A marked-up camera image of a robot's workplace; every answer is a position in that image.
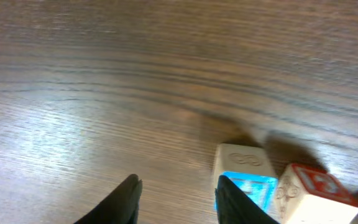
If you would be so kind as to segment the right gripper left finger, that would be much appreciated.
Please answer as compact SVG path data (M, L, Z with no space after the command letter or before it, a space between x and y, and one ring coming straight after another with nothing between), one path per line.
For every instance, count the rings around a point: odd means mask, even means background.
M129 175L75 224L137 224L142 180Z

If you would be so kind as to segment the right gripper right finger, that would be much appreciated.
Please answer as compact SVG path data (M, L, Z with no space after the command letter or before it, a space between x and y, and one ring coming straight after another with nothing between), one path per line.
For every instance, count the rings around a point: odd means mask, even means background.
M225 175L215 188L219 224L278 224Z

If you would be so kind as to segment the wooden block blue H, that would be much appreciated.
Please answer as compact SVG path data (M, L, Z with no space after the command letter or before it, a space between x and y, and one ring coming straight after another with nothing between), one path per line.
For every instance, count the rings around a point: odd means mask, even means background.
M263 211L269 212L278 177L264 149L219 144L214 160L214 188L221 175L231 179Z

